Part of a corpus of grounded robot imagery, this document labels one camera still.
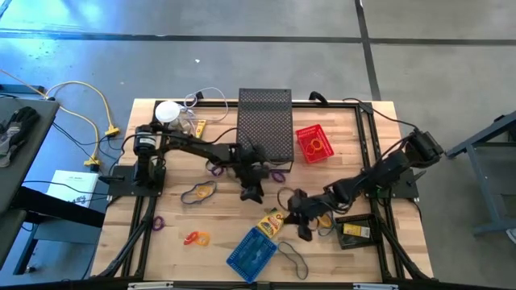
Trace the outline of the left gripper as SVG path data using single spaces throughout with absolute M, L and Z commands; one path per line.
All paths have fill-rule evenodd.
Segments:
M 251 200 L 262 204 L 264 191 L 260 182 L 269 178 L 270 168 L 265 163 L 270 160 L 261 147 L 256 149 L 256 154 L 258 156 L 246 157 L 237 163 L 237 177 L 244 188 L 239 198 L 241 201 Z

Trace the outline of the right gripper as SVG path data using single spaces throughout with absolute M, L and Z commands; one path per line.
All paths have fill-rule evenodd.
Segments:
M 290 214 L 283 219 L 286 225 L 298 227 L 298 237 L 310 242 L 312 230 L 309 227 L 309 219 L 322 216 L 326 212 L 343 213 L 339 197 L 331 191 L 323 194 L 309 196 L 302 189 L 295 189 L 293 195 L 287 200 L 287 210 Z

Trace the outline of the blue plastic basket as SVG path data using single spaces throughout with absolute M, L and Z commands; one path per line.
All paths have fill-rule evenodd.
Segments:
M 277 245 L 257 228 L 251 228 L 227 258 L 227 265 L 245 282 L 253 283 L 275 255 Z

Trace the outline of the white round desk lamp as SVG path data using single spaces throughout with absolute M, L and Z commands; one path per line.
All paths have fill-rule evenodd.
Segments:
M 190 134 L 193 123 L 189 119 L 187 109 L 174 101 L 163 101 L 155 108 L 156 119 L 171 131 Z

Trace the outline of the black mesh tray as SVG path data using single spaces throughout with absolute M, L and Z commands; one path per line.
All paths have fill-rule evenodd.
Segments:
M 344 234 L 344 223 L 368 226 L 370 228 L 370 238 L 359 238 Z M 335 219 L 335 228 L 339 245 L 342 250 L 374 246 L 379 241 L 378 225 L 376 223 L 375 215 L 372 213 L 338 217 Z

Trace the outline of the black perforated metal shelf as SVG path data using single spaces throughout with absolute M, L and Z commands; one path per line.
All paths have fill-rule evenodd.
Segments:
M 290 89 L 239 90 L 236 140 L 260 149 L 274 170 L 290 172 L 294 162 Z

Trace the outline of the red plastic basket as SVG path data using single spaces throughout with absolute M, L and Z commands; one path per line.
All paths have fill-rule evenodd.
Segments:
M 326 134 L 324 133 L 322 127 L 319 124 L 308 126 L 300 130 L 296 130 L 295 135 L 297 137 L 298 145 L 301 148 L 302 154 L 305 157 L 305 160 L 308 164 L 313 164 L 319 161 L 326 160 L 334 155 L 334 151 L 331 148 L 331 145 L 326 137 Z M 316 138 L 322 140 L 323 149 L 321 151 L 316 151 L 312 156 L 307 156 L 305 154 L 306 146 L 310 143 L 312 139 Z

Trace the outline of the blue-grey metal stand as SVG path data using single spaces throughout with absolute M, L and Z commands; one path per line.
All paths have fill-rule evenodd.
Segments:
M 468 156 L 488 210 L 490 221 L 476 226 L 475 235 L 516 230 L 516 210 L 506 205 L 507 198 L 516 202 L 516 141 L 494 141 L 512 129 L 516 129 L 516 110 L 446 151 L 449 159 Z

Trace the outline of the white booklet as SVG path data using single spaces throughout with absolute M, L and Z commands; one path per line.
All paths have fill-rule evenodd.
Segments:
M 46 194 L 88 208 L 97 181 L 97 173 L 56 170 Z

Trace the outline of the dark grey side table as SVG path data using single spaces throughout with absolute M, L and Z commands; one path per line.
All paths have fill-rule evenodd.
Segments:
M 23 118 L 22 136 L 15 137 L 18 153 L 9 166 L 0 168 L 0 268 L 14 244 L 24 222 L 34 224 L 26 246 L 15 266 L 14 273 L 22 275 L 31 259 L 38 239 L 39 224 L 48 219 L 60 219 L 100 228 L 104 214 L 97 210 L 51 197 L 24 186 L 25 178 L 55 120 L 58 110 L 55 101 L 23 98 L 0 98 L 0 149 L 9 145 L 7 132 L 11 117 L 20 113 Z

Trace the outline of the grey work glove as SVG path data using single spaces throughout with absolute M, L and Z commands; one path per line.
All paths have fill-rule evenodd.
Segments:
M 16 110 L 8 122 L 0 123 L 0 168 L 6 168 L 27 141 L 40 115 L 30 106 Z

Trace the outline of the white frame bracket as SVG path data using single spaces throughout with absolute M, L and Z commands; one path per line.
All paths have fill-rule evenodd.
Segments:
M 353 290 L 399 290 L 396 284 L 354 283 Z
M 172 281 L 145 281 L 134 282 L 127 285 L 127 290 L 173 290 Z

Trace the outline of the black aluminium table frame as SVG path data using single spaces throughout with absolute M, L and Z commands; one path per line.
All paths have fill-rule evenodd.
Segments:
M 309 194 L 318 194 L 331 182 L 356 176 L 364 165 L 365 157 L 373 157 L 370 140 L 377 132 L 382 149 L 398 141 L 400 130 L 395 122 L 396 112 L 390 101 L 375 103 L 373 118 L 356 121 L 355 111 L 342 101 L 321 106 L 302 101 L 293 110 L 295 129 L 319 124 L 328 137 L 334 155 L 320 163 L 308 164 L 301 152 L 295 155 L 293 167 L 284 184 L 272 180 L 263 183 L 265 195 L 262 204 L 241 201 L 239 184 L 220 176 L 215 195 L 200 205 L 181 203 L 180 195 L 195 184 L 210 179 L 204 159 L 171 151 L 166 155 L 167 176 L 164 191 L 157 201 L 156 214 L 164 218 L 165 228 L 150 236 L 146 280 L 224 281 L 239 282 L 239 276 L 226 263 L 231 252 L 246 233 L 265 215 L 278 207 L 277 190 L 286 186 L 300 188 Z M 185 237 L 193 232 L 210 234 L 208 246 L 196 242 L 184 245 Z M 290 243 L 305 259 L 310 273 L 308 282 L 378 282 L 381 270 L 376 248 L 372 246 L 342 250 L 335 235 L 314 236 L 310 242 L 298 237 L 295 226 L 282 228 L 277 242 Z M 301 285 L 293 264 L 279 251 L 259 275 L 261 282 L 292 282 Z

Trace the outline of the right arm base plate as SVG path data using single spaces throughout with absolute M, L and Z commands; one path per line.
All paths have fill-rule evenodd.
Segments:
M 364 196 L 367 198 L 418 198 L 419 194 L 416 182 L 418 178 L 424 173 L 425 171 L 415 174 L 414 170 L 409 168 L 404 171 L 400 175 L 400 178 L 397 181 L 394 181 L 391 185 L 384 188 L 376 187 L 374 191 L 370 190 L 365 192 Z

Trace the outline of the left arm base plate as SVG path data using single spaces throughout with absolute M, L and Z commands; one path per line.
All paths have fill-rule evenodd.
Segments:
M 138 164 L 115 166 L 108 194 L 114 197 L 158 197 L 163 191 L 165 173 L 164 167 L 151 166 L 143 170 Z

